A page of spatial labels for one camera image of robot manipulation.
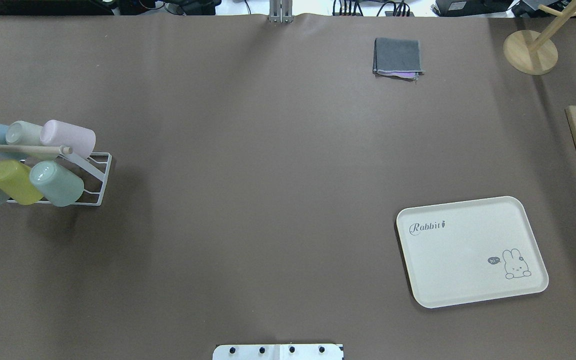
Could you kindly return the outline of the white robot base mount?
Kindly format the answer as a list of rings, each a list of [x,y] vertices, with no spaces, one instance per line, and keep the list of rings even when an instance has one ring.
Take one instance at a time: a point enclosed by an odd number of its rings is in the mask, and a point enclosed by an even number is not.
[[[215,347],[213,360],[343,360],[342,344],[278,343],[222,344]]]

